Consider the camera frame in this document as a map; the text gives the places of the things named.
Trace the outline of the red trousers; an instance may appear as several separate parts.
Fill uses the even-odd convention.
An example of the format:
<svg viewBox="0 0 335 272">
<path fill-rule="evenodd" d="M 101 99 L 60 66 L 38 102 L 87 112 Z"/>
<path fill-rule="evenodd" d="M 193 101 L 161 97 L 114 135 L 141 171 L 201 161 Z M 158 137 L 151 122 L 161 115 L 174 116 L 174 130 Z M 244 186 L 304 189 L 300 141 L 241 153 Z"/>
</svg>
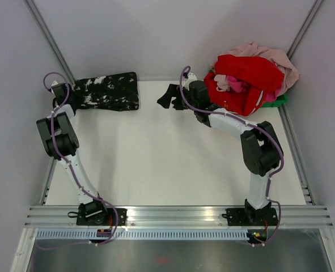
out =
<svg viewBox="0 0 335 272">
<path fill-rule="evenodd" d="M 249 116 L 281 86 L 284 74 L 266 58 L 221 55 L 204 78 L 210 101 L 226 110 Z"/>
</svg>

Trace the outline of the black white-splattered trousers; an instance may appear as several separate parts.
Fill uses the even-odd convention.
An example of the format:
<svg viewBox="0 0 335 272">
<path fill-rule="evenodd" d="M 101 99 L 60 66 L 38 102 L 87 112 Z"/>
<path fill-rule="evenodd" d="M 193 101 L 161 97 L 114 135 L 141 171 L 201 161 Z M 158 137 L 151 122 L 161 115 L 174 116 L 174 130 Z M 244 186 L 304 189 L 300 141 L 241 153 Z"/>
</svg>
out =
<svg viewBox="0 0 335 272">
<path fill-rule="evenodd" d="M 136 111 L 139 109 L 137 74 L 128 72 L 78 79 L 73 96 L 79 109 Z"/>
</svg>

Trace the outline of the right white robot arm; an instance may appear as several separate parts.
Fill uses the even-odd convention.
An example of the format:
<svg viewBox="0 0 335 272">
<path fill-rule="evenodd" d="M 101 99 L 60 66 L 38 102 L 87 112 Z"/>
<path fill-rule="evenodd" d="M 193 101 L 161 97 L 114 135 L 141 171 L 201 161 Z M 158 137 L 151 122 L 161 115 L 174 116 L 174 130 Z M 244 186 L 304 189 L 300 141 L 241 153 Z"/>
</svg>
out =
<svg viewBox="0 0 335 272">
<path fill-rule="evenodd" d="M 226 132 L 240 141 L 244 164 L 251 173 L 244 217 L 250 224 L 262 221 L 272 208 L 268 199 L 270 182 L 283 158 L 273 125 L 267 121 L 249 122 L 211 102 L 207 87 L 201 80 L 183 86 L 170 84 L 157 103 L 165 109 L 192 110 L 200 123 Z"/>
</svg>

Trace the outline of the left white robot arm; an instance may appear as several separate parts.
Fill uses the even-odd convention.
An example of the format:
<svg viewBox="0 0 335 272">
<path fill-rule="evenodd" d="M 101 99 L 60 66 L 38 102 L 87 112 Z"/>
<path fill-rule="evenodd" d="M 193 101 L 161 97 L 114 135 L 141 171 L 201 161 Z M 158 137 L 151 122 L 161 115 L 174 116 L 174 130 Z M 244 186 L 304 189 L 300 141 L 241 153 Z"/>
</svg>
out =
<svg viewBox="0 0 335 272">
<path fill-rule="evenodd" d="M 70 89 L 68 83 L 52 83 L 49 90 L 54 95 L 52 113 L 37 120 L 36 126 L 46 153 L 62 165 L 76 190 L 78 211 L 70 212 L 68 216 L 76 218 L 79 226 L 111 224 L 113 215 L 100 200 L 78 153 L 79 141 L 70 122 L 77 108 Z"/>
</svg>

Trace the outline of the magenta pink trousers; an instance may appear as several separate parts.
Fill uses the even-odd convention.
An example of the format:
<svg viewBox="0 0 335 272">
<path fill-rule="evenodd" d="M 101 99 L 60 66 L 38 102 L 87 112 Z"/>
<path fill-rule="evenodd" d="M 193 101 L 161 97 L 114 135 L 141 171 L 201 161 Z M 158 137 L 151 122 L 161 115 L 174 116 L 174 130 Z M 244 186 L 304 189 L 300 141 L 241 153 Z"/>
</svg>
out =
<svg viewBox="0 0 335 272">
<path fill-rule="evenodd" d="M 244 93 L 249 89 L 249 85 L 241 80 L 236 79 L 233 76 L 227 76 L 227 83 L 230 87 L 230 91 L 235 93 Z"/>
</svg>

